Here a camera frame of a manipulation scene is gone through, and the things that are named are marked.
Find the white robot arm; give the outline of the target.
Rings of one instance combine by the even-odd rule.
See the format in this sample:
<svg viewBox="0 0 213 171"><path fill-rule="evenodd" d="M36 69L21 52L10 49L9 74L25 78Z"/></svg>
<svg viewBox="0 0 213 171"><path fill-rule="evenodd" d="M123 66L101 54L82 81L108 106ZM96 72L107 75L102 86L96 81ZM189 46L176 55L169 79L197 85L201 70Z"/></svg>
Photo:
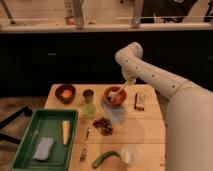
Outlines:
<svg viewBox="0 0 213 171"><path fill-rule="evenodd" d="M213 171L213 92L142 60L132 42L115 54L128 81L140 78L169 100L165 171Z"/></svg>

